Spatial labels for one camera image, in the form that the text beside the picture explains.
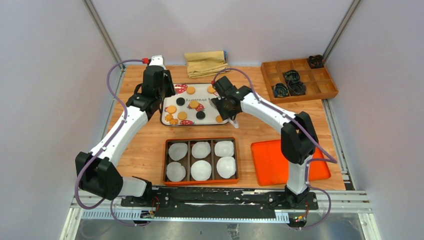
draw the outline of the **wooden organizer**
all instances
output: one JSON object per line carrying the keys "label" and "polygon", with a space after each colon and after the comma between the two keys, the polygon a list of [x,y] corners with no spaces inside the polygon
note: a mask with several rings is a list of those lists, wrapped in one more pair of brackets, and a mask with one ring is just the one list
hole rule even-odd
{"label": "wooden organizer", "polygon": [[[262,71],[270,101],[274,104],[330,99],[339,93],[327,68],[324,66],[311,69],[307,58],[263,62],[260,70]],[[300,81],[306,86],[305,95],[274,97],[273,86],[278,83],[286,85],[283,73],[289,70],[299,72]]]}

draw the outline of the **black cookie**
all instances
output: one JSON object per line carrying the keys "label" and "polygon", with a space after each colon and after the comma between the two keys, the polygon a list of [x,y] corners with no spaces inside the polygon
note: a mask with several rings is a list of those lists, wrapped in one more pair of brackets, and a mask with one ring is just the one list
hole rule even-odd
{"label": "black cookie", "polygon": [[196,118],[197,119],[199,119],[199,120],[202,120],[202,119],[204,119],[206,117],[206,114],[203,112],[203,111],[198,111],[197,113],[196,113]]}
{"label": "black cookie", "polygon": [[179,97],[179,98],[177,98],[176,99],[176,104],[178,105],[178,106],[182,106],[182,105],[184,105],[186,103],[186,100],[184,100],[184,98],[182,98],[182,97]]}

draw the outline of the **white paper cup liner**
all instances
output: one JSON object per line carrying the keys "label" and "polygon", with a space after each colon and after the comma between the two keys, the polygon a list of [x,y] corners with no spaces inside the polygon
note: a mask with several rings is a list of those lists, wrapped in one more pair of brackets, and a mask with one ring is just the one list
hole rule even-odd
{"label": "white paper cup liner", "polygon": [[169,147],[168,154],[172,160],[179,161],[187,155],[188,151],[189,146],[187,143],[174,143]]}
{"label": "white paper cup liner", "polygon": [[196,142],[191,148],[191,155],[197,159],[204,159],[211,153],[211,145],[207,141]]}
{"label": "white paper cup liner", "polygon": [[229,179],[236,174],[236,160],[232,156],[221,157],[216,163],[216,170],[223,179]]}
{"label": "white paper cup liner", "polygon": [[186,169],[179,162],[171,162],[166,166],[166,176],[171,182],[180,182],[186,177]]}
{"label": "white paper cup liner", "polygon": [[191,176],[196,181],[206,181],[211,177],[212,166],[205,160],[199,160],[191,165]]}
{"label": "white paper cup liner", "polygon": [[218,157],[234,156],[234,143],[232,141],[219,141],[214,147],[215,155]]}

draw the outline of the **beige towel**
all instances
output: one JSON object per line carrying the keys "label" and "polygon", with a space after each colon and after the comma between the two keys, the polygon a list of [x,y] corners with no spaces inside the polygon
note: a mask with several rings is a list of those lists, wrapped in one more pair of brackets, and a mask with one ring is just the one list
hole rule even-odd
{"label": "beige towel", "polygon": [[228,68],[224,51],[191,52],[184,54],[189,78],[215,75]]}

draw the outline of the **wooden table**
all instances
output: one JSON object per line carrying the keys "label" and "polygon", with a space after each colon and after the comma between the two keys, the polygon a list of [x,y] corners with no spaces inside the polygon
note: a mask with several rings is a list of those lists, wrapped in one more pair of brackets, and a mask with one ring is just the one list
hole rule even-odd
{"label": "wooden table", "polygon": [[[124,103],[133,95],[135,86],[143,81],[143,71],[145,68],[145,66],[141,65],[131,65],[126,69],[119,92],[119,98]],[[190,79],[187,77],[185,66],[168,66],[167,68],[171,71],[174,84],[210,83],[213,79],[212,76]],[[270,100],[260,67],[238,68],[249,75],[257,93],[263,98]],[[226,73],[226,76],[238,88],[243,85],[249,85],[244,76],[238,72],[231,71]],[[336,156],[321,100],[281,103],[278,106],[295,113],[301,111],[308,113],[314,124],[321,146],[332,156]],[[116,123],[122,112],[122,106],[117,103],[109,129]],[[223,184],[220,187],[263,188],[258,185],[256,179],[251,144],[280,139],[280,134],[249,114],[239,114],[237,115],[237,120],[240,125],[239,129],[235,129],[231,124],[223,126],[169,127],[161,124],[160,113],[157,111],[151,120],[134,136],[132,142],[124,151],[117,169],[122,176],[140,177],[151,181],[153,185],[163,185],[162,174],[164,169],[165,141],[167,139],[234,137],[238,149],[239,182],[237,184]],[[331,178],[313,181],[311,184],[327,190],[344,190],[345,185],[339,165],[328,164],[328,166],[331,171]],[[267,186],[267,188],[283,187],[283,184]]]}

